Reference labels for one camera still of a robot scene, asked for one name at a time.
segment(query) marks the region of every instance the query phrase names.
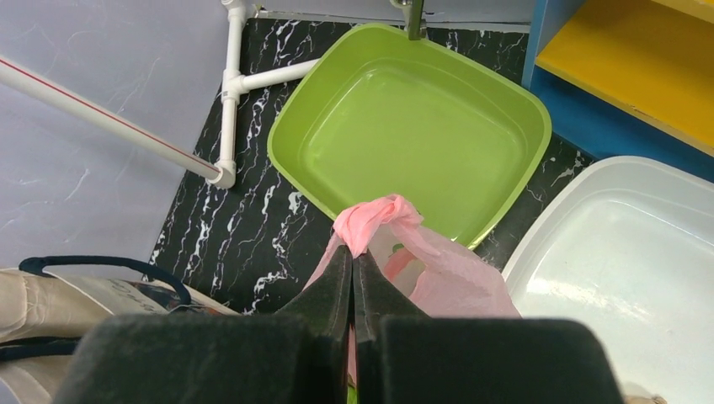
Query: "blue shelf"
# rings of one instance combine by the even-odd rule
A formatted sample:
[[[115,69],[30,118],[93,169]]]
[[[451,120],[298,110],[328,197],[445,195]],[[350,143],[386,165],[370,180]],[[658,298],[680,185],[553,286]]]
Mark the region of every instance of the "blue shelf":
[[[530,91],[553,132],[596,159],[641,156],[714,182],[714,158],[535,66]]]
[[[538,54],[583,3],[537,0],[530,26],[521,83],[548,108],[553,132],[596,159],[648,157],[714,182],[714,157],[536,66]]]

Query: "plastic bag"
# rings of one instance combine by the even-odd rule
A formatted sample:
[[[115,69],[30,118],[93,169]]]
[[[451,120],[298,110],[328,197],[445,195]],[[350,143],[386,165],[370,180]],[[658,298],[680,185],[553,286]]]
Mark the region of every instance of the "plastic bag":
[[[475,253],[421,226],[424,218],[401,195],[390,195],[343,210],[310,286],[322,275],[337,247],[346,244],[353,257],[367,251],[378,231],[387,229],[403,245],[381,267],[394,279],[413,260],[424,264],[413,290],[400,289],[422,311],[433,317],[518,317],[501,273]],[[349,375],[356,376],[354,335],[349,338]]]

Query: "gray wall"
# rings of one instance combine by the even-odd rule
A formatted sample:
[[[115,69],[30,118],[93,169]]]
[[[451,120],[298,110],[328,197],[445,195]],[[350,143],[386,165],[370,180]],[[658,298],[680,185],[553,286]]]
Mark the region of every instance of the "gray wall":
[[[218,0],[0,2],[3,57],[185,150],[220,86],[226,36]],[[3,85],[0,142],[0,267],[149,259],[183,169]]]

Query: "red stripe on pipe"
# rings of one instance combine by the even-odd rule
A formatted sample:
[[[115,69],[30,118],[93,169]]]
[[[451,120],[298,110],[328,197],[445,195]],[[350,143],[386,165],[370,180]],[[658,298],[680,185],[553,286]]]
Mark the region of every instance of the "red stripe on pipe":
[[[185,152],[185,151],[179,150],[179,149],[177,149],[176,147],[171,146],[171,145],[169,145],[168,143],[164,142],[163,140],[161,140],[161,139],[159,139],[159,138],[157,138],[157,137],[151,136],[151,135],[149,135],[148,133],[146,133],[145,131],[143,131],[143,130],[141,130],[141,129],[139,129],[139,128],[136,128],[135,126],[129,125],[129,124],[127,124],[126,122],[124,122],[123,120],[120,120],[120,119],[118,119],[118,118],[115,117],[115,116],[112,116],[112,115],[110,115],[110,114],[107,114],[107,113],[104,112],[103,110],[98,109],[97,107],[95,107],[95,106],[93,106],[93,105],[91,105],[91,104],[85,103],[85,102],[82,101],[81,99],[79,99],[79,98],[77,98],[77,97],[71,95],[70,93],[68,93],[68,92],[66,92],[66,91],[64,91],[64,90],[62,90],[61,88],[57,88],[57,87],[53,86],[52,84],[46,82],[45,80],[42,80],[41,78],[39,78],[39,77],[33,75],[32,73],[26,72],[26,71],[20,69],[19,67],[8,63],[7,61],[5,61],[5,60],[3,60],[3,59],[0,59],[0,63],[2,63],[3,65],[5,65],[5,66],[7,66],[7,67],[9,67],[9,68],[11,68],[11,69],[13,69],[13,70],[15,70],[16,72],[19,72],[19,73],[24,74],[25,76],[27,76],[27,77],[29,77],[29,78],[35,80],[36,82],[39,82],[39,83],[44,84],[45,86],[47,86],[47,87],[49,87],[49,88],[51,88],[51,89],[57,91],[58,93],[60,93],[60,94],[62,94],[62,95],[64,95],[64,96],[66,96],[66,97],[69,97],[69,98],[71,98],[71,99],[77,101],[78,103],[84,105],[84,106],[87,107],[87,108],[90,108],[90,109],[92,109],[92,110],[94,110],[94,111],[96,111],[96,112],[99,112],[100,114],[106,116],[107,118],[110,118],[111,120],[114,120],[114,121],[116,121],[116,122],[119,122],[120,124],[126,126],[126,127],[129,128],[129,129],[132,129],[132,130],[135,131],[135,132],[141,133],[142,135],[148,137],[149,139],[155,141],[156,143],[160,143],[160,144],[164,145],[165,147],[168,147],[169,149],[171,149],[171,150],[173,150],[173,151],[175,151],[175,152],[177,152],[177,153],[179,153],[179,154],[182,154],[182,155],[184,155],[184,156],[190,158],[191,160],[193,160],[193,161],[195,161],[195,162],[198,162],[198,163],[200,163],[200,164],[203,165],[203,166],[206,166],[207,168],[210,168],[211,170],[215,171],[216,173],[219,173],[219,172],[220,172],[220,171],[218,171],[218,168],[216,168],[216,167],[214,167],[214,166],[212,166],[212,165],[210,165],[210,164],[207,164],[207,163],[204,162],[204,161],[201,161],[198,157],[196,157],[196,156],[194,156],[194,155],[192,155],[192,154],[188,154],[188,153]]]

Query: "green plastic basin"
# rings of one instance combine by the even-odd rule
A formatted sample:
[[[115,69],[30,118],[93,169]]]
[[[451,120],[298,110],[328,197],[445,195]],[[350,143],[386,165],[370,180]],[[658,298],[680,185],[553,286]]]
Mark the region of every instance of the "green plastic basin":
[[[400,29],[350,30],[292,94],[272,163],[330,218],[401,194],[424,225],[474,248],[503,217],[551,137],[532,94]]]

